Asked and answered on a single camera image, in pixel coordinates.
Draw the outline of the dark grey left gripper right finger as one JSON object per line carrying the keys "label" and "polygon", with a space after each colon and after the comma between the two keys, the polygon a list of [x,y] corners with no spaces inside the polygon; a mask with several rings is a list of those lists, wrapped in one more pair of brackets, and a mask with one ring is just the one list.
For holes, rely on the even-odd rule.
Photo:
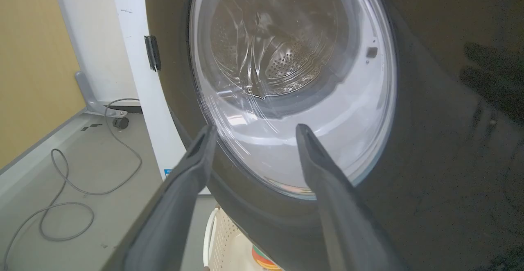
{"label": "dark grey left gripper right finger", "polygon": [[304,179],[315,193],[332,271],[408,271],[355,187],[308,125],[296,126]]}

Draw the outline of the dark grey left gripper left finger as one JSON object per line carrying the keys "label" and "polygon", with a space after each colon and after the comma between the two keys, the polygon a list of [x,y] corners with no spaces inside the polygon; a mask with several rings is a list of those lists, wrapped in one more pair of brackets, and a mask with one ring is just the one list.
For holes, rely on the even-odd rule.
{"label": "dark grey left gripper left finger", "polygon": [[204,126],[163,181],[118,247],[104,271],[178,271],[195,203],[212,172],[215,125]]}

